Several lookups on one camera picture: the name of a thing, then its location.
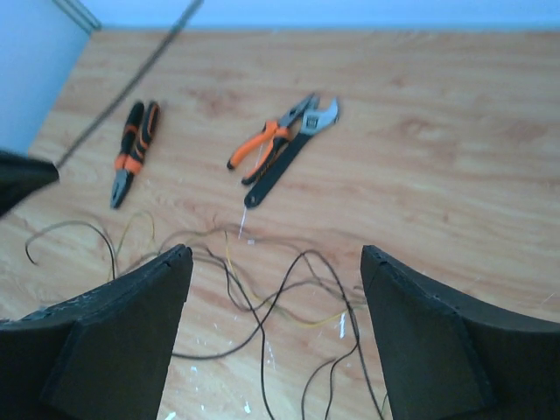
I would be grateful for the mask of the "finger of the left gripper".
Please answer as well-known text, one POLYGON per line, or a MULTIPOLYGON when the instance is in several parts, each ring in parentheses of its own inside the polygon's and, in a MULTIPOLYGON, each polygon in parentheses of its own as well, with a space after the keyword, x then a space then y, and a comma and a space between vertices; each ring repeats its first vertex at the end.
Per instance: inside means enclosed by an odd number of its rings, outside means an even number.
POLYGON ((1 216, 37 190, 59 181, 52 162, 1 151, 1 216))

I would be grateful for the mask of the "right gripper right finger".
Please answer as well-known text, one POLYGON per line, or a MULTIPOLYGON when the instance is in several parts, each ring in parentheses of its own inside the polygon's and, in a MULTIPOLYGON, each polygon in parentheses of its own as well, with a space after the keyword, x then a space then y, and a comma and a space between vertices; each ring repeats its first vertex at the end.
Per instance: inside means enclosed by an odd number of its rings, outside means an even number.
POLYGON ((372 245, 360 273, 394 418, 558 418, 558 323, 485 303, 372 245))

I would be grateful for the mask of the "large orange black pliers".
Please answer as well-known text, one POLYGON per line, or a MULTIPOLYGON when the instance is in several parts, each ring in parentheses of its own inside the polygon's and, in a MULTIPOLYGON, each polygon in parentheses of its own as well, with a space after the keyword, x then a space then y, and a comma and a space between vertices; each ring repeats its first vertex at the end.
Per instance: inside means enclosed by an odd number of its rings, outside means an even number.
POLYGON ((134 177, 143 169, 148 149, 157 131, 160 105, 150 101, 147 106, 137 101, 126 120, 120 150, 115 158, 115 179, 110 207, 117 209, 125 199, 134 177))

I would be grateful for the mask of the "aluminium frame rails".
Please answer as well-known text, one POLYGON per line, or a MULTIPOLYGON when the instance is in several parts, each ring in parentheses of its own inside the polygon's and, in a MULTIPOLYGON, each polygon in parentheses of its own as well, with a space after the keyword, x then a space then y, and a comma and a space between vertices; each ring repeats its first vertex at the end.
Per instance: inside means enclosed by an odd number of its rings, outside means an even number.
POLYGON ((52 2, 85 33, 99 31, 101 22, 94 14, 79 0, 52 0, 52 2))

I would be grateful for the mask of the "small orange black pliers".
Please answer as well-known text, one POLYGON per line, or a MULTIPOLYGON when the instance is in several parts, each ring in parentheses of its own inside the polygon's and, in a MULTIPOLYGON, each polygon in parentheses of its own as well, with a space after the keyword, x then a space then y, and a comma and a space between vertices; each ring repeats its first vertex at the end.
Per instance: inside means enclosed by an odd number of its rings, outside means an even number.
POLYGON ((307 109, 315 109, 318 105, 319 96, 311 93, 281 117, 267 120, 259 133, 245 141, 232 153, 227 161, 227 168, 230 171, 236 169, 254 149, 265 145, 255 167, 241 179, 241 183, 245 186, 255 183, 271 167, 282 148, 292 139, 291 126, 293 123, 302 117, 307 109))

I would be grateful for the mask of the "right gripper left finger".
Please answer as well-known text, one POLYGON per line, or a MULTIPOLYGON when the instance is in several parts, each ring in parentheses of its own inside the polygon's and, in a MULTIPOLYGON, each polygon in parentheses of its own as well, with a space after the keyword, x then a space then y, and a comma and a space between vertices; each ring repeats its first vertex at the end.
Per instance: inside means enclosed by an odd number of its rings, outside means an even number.
POLYGON ((3 419, 154 419, 193 271, 179 244, 60 304, 1 324, 3 419))

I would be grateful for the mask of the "black zip tie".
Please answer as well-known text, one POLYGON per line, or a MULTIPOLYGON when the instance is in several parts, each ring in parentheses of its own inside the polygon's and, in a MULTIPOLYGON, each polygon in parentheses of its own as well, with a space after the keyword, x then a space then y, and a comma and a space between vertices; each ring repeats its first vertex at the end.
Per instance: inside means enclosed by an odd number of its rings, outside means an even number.
POLYGON ((60 170, 67 160, 88 140, 88 138, 111 116, 119 105, 129 96, 136 88, 141 79, 152 69, 160 57, 165 53, 174 39, 182 32, 188 22, 200 9, 204 3, 203 0, 191 1, 183 10, 178 20, 173 24, 171 29, 159 42, 157 47, 152 51, 146 61, 138 68, 136 73, 129 79, 123 89, 116 97, 104 108, 104 110, 78 135, 71 146, 62 154, 62 156, 54 164, 57 170, 60 170))

